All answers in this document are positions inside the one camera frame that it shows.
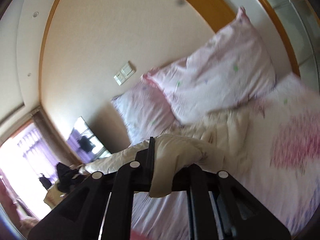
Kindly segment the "cream quilted down jacket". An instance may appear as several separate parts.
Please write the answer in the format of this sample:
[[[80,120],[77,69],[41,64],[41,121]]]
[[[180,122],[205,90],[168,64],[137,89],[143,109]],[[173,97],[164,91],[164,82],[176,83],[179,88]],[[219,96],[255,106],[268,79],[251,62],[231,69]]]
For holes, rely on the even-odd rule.
[[[249,117],[245,109],[212,112],[194,124],[171,126],[156,136],[150,197],[182,191],[182,185],[175,185],[174,176],[193,164],[211,173],[246,173],[252,165],[244,148]]]

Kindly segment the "brown window curtain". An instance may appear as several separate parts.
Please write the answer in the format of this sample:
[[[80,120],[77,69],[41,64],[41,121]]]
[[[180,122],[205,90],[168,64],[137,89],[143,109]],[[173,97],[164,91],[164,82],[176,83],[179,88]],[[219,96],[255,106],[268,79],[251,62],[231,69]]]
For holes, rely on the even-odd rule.
[[[82,161],[73,153],[71,148],[59,135],[41,107],[32,111],[32,120],[44,137],[49,148],[60,162],[68,166],[82,164]]]

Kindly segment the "black flat television screen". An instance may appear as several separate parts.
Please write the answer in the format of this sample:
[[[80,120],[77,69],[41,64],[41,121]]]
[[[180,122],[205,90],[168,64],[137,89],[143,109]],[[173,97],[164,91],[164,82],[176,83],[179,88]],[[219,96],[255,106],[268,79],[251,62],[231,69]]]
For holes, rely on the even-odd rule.
[[[112,155],[81,116],[77,118],[67,144],[85,164]]]

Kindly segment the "floral pink bed sheet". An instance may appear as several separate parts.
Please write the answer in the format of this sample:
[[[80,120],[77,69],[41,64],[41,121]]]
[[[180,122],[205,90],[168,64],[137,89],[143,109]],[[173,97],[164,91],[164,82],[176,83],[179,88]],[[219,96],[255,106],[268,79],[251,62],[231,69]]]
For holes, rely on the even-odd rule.
[[[252,165],[234,178],[296,237],[319,206],[319,95],[289,74],[245,109]],[[147,239],[188,239],[186,194],[135,194],[131,228]]]

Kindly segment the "lower pink floral pillow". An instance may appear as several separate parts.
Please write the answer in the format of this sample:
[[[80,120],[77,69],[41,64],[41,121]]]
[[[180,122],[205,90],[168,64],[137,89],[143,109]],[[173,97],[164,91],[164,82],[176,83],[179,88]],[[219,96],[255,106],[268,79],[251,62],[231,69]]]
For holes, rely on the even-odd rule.
[[[111,103],[126,126],[131,145],[156,137],[178,124],[162,91],[148,83],[137,83],[115,96]]]

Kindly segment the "pink floral pillow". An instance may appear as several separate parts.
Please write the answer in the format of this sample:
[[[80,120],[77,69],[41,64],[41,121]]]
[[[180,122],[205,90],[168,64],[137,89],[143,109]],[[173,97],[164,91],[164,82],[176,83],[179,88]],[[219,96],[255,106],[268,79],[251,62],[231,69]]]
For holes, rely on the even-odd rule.
[[[152,69],[142,80],[159,88],[181,124],[246,104],[270,92],[276,74],[263,40],[243,7],[191,55]]]
[[[131,145],[156,137],[178,124],[162,91],[148,83],[137,83],[115,96],[111,103],[126,126]]]

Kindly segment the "upper pink floral pillow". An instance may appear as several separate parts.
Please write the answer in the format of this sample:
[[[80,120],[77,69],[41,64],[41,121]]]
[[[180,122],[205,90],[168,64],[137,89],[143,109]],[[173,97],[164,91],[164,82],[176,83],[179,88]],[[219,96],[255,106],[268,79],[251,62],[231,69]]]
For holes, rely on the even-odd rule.
[[[246,104],[270,92],[276,74],[263,40],[243,7],[191,55],[152,69],[142,80],[159,88],[181,124]]]

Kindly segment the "wooden headboard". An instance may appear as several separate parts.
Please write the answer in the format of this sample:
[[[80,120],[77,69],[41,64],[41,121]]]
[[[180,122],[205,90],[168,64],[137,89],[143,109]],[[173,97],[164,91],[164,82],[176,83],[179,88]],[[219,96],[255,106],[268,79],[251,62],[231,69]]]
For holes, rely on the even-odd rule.
[[[239,7],[244,7],[259,32],[274,64],[276,75],[299,75],[299,66],[289,37],[275,10],[267,0],[186,0],[217,32],[231,22]]]

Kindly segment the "white wall switch plate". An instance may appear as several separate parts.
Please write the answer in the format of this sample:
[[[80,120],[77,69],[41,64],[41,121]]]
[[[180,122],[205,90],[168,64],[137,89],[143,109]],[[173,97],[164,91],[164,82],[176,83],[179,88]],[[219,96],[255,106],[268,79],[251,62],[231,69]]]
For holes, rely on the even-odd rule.
[[[121,69],[114,75],[114,80],[121,86],[128,78],[135,74],[136,69],[130,61],[127,61]]]

